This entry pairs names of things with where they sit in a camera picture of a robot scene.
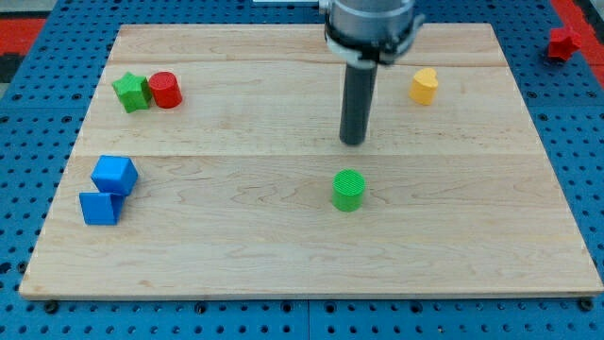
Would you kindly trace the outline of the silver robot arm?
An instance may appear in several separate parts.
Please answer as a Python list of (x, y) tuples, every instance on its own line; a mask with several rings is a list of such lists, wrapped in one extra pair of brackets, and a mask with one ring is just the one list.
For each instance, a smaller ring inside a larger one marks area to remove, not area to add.
[(327, 48), (350, 66), (392, 65), (411, 48), (426, 16), (413, 0), (320, 0)]

